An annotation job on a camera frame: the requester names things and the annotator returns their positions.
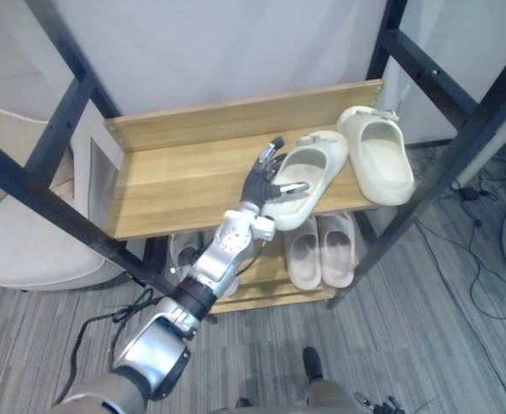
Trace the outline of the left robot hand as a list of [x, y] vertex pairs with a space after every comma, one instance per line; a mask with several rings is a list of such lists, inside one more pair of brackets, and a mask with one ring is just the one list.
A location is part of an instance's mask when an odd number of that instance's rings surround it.
[[284, 146], [284, 138], [278, 136], [270, 141], [260, 152], [248, 173], [241, 192], [241, 202], [254, 204], [261, 209], [267, 201], [282, 196], [298, 194], [309, 189], [306, 182], [294, 182], [283, 185], [272, 183], [273, 168], [279, 169], [284, 154], [276, 156], [275, 153]]

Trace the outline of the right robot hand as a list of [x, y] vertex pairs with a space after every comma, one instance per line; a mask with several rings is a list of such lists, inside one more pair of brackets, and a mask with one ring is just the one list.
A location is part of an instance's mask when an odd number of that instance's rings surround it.
[[355, 400], [367, 408], [373, 414], [405, 414], [402, 404], [393, 396], [389, 396], [382, 403], [375, 404], [365, 394], [355, 392]]

